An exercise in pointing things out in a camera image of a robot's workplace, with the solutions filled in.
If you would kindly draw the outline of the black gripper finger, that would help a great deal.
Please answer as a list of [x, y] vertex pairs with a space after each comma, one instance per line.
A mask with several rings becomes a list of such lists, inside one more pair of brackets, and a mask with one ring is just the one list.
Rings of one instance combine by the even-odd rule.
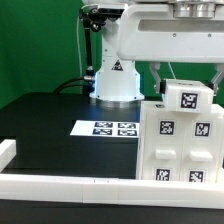
[[160, 70], [159, 62], [151, 62], [149, 64], [149, 70], [155, 80], [155, 91], [160, 94], [164, 94], [166, 90], [166, 81], [162, 80], [158, 71]]
[[224, 63], [215, 65], [216, 74], [211, 79], [209, 86], [212, 88], [214, 93], [217, 93], [219, 90], [219, 84], [224, 79]]

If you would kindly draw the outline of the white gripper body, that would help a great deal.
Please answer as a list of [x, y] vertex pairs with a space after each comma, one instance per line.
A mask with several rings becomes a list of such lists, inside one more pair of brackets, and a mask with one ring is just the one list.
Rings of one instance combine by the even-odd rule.
[[123, 60], [224, 63], [224, 5], [213, 18], [175, 17], [171, 4], [134, 4], [122, 14], [116, 51]]

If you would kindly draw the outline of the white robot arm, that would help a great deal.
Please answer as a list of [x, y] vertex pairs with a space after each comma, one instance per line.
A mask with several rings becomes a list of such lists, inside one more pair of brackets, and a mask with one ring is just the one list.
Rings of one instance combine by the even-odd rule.
[[156, 90], [162, 62], [213, 63], [209, 87], [224, 79], [224, 0], [81, 0], [86, 33], [102, 33], [94, 98], [141, 99], [137, 61], [150, 63]]

